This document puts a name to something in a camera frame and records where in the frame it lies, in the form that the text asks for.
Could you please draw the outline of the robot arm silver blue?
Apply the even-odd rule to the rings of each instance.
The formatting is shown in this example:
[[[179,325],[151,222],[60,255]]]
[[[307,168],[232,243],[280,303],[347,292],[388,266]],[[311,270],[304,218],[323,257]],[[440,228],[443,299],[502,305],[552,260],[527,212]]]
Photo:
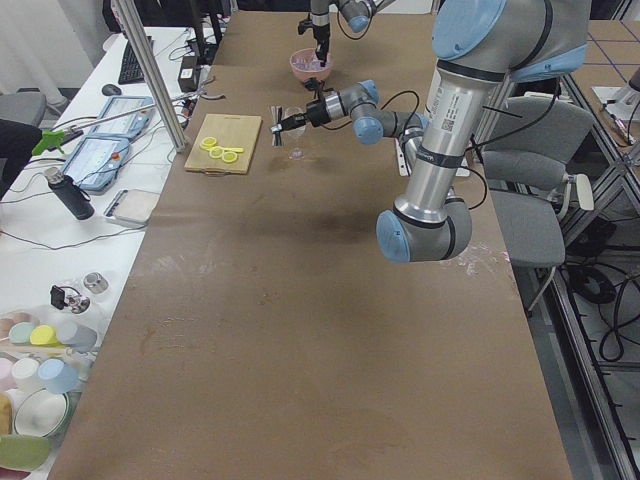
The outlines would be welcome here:
[[[365,145],[397,139],[410,178],[392,209],[378,216],[379,248],[395,263],[453,258],[467,247],[472,223],[452,182],[489,93],[504,78],[530,82],[579,68],[590,11],[588,1],[448,1],[432,30],[436,88],[427,115],[378,109],[376,86],[366,80],[309,103],[271,132],[348,117]]]
[[[329,9],[331,5],[337,7],[338,13],[347,22],[353,33],[361,33],[369,26],[377,13],[392,3],[394,3],[394,0],[311,1],[307,17],[298,23],[297,31],[299,35],[304,34],[307,30],[313,32],[313,37],[316,41],[315,56],[320,65],[325,66],[330,48],[331,26]]]

